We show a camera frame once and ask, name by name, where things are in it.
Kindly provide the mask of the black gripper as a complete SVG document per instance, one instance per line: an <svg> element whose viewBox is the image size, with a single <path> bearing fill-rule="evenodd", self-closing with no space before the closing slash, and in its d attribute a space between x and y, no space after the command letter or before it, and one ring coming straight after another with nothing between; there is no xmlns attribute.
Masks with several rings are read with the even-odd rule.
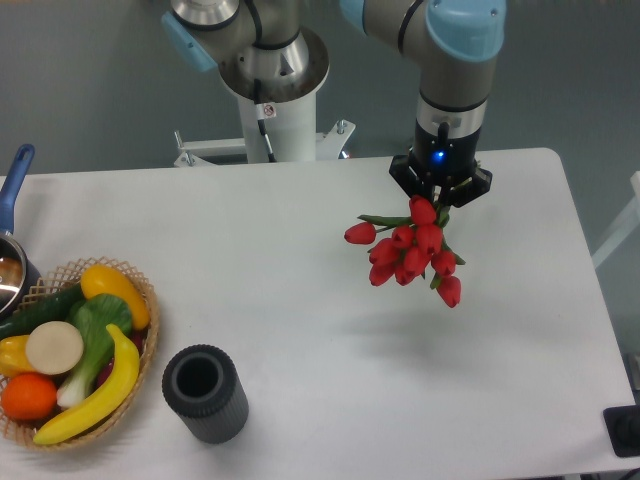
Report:
<svg viewBox="0 0 640 480"><path fill-rule="evenodd" d="M441 192L441 203L461 208L485 195L493 174L477 167L476 147L481 130L460 138L432 134L415 125L412 154L392 158L389 174L408 197L434 199L434 184L459 184Z"/></svg>

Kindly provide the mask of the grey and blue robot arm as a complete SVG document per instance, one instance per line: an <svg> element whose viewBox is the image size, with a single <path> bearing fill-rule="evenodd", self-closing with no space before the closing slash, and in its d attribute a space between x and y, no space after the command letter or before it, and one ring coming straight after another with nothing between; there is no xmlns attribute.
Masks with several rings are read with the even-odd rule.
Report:
<svg viewBox="0 0 640 480"><path fill-rule="evenodd" d="M346 19L420 70L415 133L391 176L408 195L462 207L492 175L476 160L497 57L502 1L344 1ZM298 1L174 1L162 27L200 72L217 70L238 102L252 163L318 158L316 94L329 72Z"/></svg>

